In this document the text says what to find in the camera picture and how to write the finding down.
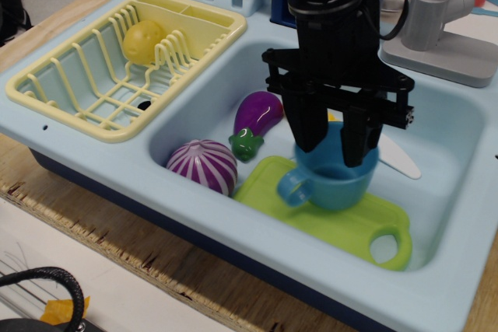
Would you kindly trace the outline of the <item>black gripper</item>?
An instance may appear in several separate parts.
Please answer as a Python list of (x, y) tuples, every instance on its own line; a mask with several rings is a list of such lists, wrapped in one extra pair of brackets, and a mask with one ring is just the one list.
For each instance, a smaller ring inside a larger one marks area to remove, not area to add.
[(360, 12), (327, 19), (299, 19), (297, 48), (269, 48), (268, 89), (282, 97), (298, 147), (311, 152), (328, 132), (327, 110), (343, 112), (342, 154), (357, 167), (377, 147), (383, 125), (405, 129), (413, 79), (378, 56), (379, 23)]

